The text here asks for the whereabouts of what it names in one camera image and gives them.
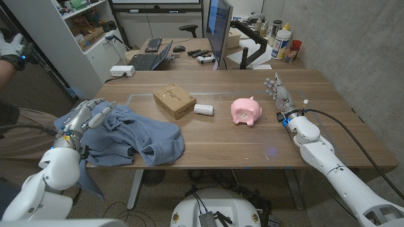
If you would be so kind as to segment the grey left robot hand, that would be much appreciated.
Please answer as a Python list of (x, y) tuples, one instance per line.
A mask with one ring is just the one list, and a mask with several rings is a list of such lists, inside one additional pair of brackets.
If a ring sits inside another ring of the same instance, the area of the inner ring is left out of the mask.
[(95, 116), (92, 116), (92, 110), (104, 101), (104, 98), (99, 98), (81, 102), (72, 111), (72, 114), (63, 120), (60, 130), (56, 134), (53, 148), (73, 149), (81, 157), (85, 157), (88, 154), (88, 146), (81, 143), (84, 133), (88, 129), (95, 129), (100, 126), (106, 116), (117, 106), (116, 102), (112, 102), (99, 113), (96, 113)]

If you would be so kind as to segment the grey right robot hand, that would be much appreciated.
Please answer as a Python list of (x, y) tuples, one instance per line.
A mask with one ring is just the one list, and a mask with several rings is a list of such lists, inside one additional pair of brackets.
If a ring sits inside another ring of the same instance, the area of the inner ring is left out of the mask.
[(280, 75), (275, 73), (274, 79), (266, 78), (264, 85), (267, 87), (267, 94), (275, 101), (276, 107), (284, 116), (290, 120), (298, 117), (298, 110), (294, 105), (289, 91), (284, 87)]

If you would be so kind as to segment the white gloved person hand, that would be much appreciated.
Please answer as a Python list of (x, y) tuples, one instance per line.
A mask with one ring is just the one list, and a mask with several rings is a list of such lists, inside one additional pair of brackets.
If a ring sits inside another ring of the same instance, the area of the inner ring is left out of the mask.
[(17, 33), (11, 42), (7, 42), (4, 39), (3, 33), (1, 33), (0, 41), (1, 41), (1, 56), (4, 55), (16, 55), (17, 57), (21, 56), (21, 53), (24, 49), (24, 45), (21, 43), (23, 39), (23, 35)]

